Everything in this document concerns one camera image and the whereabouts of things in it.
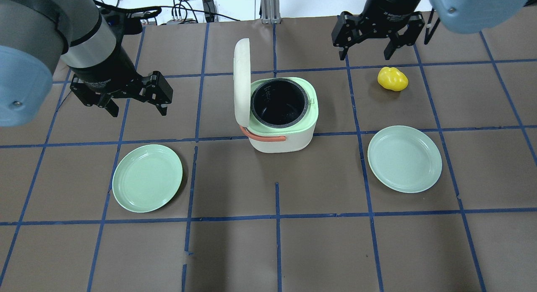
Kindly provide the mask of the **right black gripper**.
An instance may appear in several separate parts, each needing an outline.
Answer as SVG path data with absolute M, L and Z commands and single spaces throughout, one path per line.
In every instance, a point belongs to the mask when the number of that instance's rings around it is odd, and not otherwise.
M 348 11 L 337 16 L 331 33 L 334 47 L 339 48 L 339 59 L 345 60 L 349 48 L 367 39 L 390 39 L 384 49 L 389 60 L 401 47 L 412 47 L 425 23 L 420 11 L 421 0 L 366 0 L 359 14 Z

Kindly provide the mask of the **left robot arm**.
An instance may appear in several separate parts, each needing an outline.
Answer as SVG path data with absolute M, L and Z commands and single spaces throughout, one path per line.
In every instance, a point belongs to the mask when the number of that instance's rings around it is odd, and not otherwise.
M 122 47 L 142 32 L 159 6 L 119 8 L 95 0 L 0 0 L 0 122 L 19 126 L 38 114 L 59 61 L 72 71 L 71 91 L 83 105 L 117 117 L 114 99 L 155 105 L 162 116 L 173 89 L 159 71 L 142 76 Z

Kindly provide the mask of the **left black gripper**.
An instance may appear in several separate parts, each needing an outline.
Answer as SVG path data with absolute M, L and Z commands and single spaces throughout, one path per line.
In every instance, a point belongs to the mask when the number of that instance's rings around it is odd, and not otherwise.
M 115 99 L 134 99 L 155 105 L 161 116 L 167 115 L 172 103 L 173 88 L 159 71 L 142 76 L 126 53 L 113 53 L 100 64 L 71 67 L 73 79 L 70 89 L 88 107 L 95 105 L 117 117 L 119 107 Z

